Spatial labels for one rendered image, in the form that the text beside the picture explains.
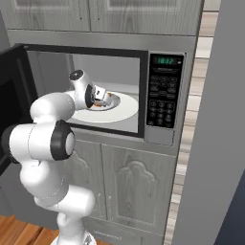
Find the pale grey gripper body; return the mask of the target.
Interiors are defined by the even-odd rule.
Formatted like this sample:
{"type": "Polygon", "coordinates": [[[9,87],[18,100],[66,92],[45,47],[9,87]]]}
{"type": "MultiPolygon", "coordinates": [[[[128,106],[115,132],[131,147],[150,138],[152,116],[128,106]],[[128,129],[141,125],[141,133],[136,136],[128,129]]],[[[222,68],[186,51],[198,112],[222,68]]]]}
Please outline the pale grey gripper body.
{"type": "Polygon", "coordinates": [[[110,105],[112,103],[112,96],[106,90],[100,90],[98,93],[98,100],[103,105],[110,105]]]}

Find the orange hotdog bun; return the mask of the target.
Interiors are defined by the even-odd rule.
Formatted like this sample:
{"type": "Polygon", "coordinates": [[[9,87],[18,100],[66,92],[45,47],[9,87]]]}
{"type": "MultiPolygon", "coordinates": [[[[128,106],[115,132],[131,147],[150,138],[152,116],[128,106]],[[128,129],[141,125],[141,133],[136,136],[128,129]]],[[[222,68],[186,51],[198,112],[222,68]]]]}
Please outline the orange hotdog bun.
{"type": "Polygon", "coordinates": [[[99,106],[99,107],[106,107],[106,106],[109,106],[109,105],[103,105],[99,102],[98,100],[98,95],[95,96],[95,105],[96,106],[99,106]]]}

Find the white microwave turntable plate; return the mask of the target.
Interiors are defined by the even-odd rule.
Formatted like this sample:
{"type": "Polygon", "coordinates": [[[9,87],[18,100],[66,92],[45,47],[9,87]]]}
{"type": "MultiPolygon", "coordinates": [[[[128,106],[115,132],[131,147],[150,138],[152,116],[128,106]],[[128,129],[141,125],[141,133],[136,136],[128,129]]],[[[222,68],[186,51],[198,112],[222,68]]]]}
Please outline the white microwave turntable plate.
{"type": "Polygon", "coordinates": [[[132,97],[112,92],[121,99],[120,104],[108,111],[90,111],[79,110],[73,115],[74,120],[79,120],[86,123],[116,123],[134,116],[139,110],[139,103],[132,97]]]}

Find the steel and black microwave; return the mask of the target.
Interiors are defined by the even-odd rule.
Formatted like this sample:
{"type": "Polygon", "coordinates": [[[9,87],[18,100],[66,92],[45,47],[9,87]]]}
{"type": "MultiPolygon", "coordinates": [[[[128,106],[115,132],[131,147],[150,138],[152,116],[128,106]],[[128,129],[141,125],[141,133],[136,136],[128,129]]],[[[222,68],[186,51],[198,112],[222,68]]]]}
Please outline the steel and black microwave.
{"type": "Polygon", "coordinates": [[[174,144],[181,124],[178,107],[184,100],[185,53],[49,45],[27,45],[25,49],[29,55],[37,55],[47,93],[68,88],[68,73],[82,70],[94,85],[110,94],[126,94],[139,103],[134,116],[119,122],[82,122],[72,116],[68,123],[73,128],[174,144]]]}

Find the black microwave door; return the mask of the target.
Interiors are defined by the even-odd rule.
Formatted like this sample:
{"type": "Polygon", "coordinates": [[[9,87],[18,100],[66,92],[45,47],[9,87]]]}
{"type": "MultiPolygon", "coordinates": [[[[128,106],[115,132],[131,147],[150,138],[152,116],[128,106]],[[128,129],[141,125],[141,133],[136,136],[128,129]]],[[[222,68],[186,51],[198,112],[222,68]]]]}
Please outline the black microwave door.
{"type": "Polygon", "coordinates": [[[0,176],[11,164],[7,139],[14,125],[32,121],[29,110],[37,93],[27,51],[15,45],[0,52],[0,176]]]}

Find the grey arched-panel cupboard door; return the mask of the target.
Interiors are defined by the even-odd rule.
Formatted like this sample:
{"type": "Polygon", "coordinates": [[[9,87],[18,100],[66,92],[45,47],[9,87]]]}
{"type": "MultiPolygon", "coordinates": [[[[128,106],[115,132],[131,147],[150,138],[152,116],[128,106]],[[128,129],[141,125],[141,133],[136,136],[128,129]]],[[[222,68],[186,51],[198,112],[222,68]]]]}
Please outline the grey arched-panel cupboard door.
{"type": "Polygon", "coordinates": [[[76,141],[72,156],[64,162],[64,169],[72,185],[87,188],[94,192],[96,206],[90,216],[105,219],[105,192],[100,145],[85,141],[76,141]],[[99,193],[101,194],[102,216],[100,216],[98,205],[99,193]]]}
{"type": "Polygon", "coordinates": [[[101,147],[107,215],[112,196],[114,223],[162,235],[167,214],[176,158],[129,148],[101,147]]]}

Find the grey wooden cupboard door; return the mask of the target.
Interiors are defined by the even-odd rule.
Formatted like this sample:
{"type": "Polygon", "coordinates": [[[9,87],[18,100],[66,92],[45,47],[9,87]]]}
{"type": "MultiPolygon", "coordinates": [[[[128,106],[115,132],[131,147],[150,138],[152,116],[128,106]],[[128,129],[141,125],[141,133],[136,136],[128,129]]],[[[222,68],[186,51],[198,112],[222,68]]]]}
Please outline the grey wooden cupboard door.
{"type": "Polygon", "coordinates": [[[0,0],[0,12],[8,29],[89,32],[88,3],[82,0],[0,0]]]}
{"type": "Polygon", "coordinates": [[[195,36],[204,0],[89,0],[91,29],[97,33],[195,36]]]}

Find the tall grey fridge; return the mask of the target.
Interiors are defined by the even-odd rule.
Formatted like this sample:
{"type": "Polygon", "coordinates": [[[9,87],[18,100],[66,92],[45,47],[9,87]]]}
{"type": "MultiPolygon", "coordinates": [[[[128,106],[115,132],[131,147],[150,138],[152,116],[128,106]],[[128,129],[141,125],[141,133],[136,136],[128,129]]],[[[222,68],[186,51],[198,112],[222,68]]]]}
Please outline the tall grey fridge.
{"type": "Polygon", "coordinates": [[[245,245],[245,0],[222,0],[172,245],[245,245]]]}

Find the grey wooden drawer front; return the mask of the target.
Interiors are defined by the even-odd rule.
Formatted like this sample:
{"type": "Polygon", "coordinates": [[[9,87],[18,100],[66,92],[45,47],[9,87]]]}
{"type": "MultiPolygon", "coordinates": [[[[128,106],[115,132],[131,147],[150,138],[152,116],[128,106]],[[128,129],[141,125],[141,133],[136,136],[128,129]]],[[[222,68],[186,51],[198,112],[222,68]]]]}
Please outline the grey wooden drawer front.
{"type": "Polygon", "coordinates": [[[112,245],[163,245],[164,237],[162,235],[153,234],[138,230],[135,228],[126,227],[109,221],[100,220],[94,217],[85,217],[83,219],[84,227],[97,240],[101,240],[112,245]],[[95,234],[94,231],[99,231],[105,234],[112,234],[122,237],[122,240],[117,240],[95,234]]]}

